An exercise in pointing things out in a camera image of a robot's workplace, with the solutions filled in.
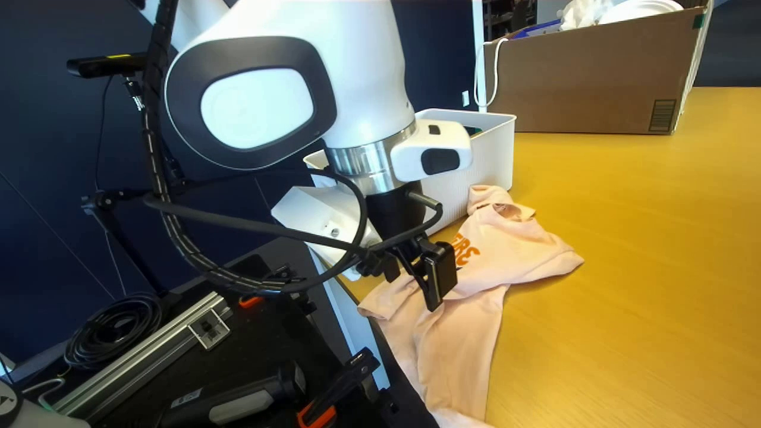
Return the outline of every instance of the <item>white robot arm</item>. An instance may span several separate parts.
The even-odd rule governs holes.
[[[165,107],[180,139],[221,169],[267,169],[324,139],[381,240],[397,240],[423,221],[425,203],[410,196],[418,181],[470,161],[463,125],[416,118],[388,0],[180,0],[174,24]],[[457,280],[450,251],[425,233],[392,244],[430,309]]]

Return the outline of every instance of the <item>cloth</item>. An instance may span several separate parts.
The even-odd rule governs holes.
[[[381,282],[360,309],[373,316],[404,375],[441,426],[481,428],[489,363],[509,286],[571,274],[582,264],[531,206],[500,184],[473,184],[454,240],[458,282],[427,312],[411,275]]]

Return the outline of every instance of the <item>table surface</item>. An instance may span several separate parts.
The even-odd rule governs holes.
[[[694,88],[672,136],[519,133],[514,170],[586,264],[506,293],[488,420],[761,426],[761,88]]]

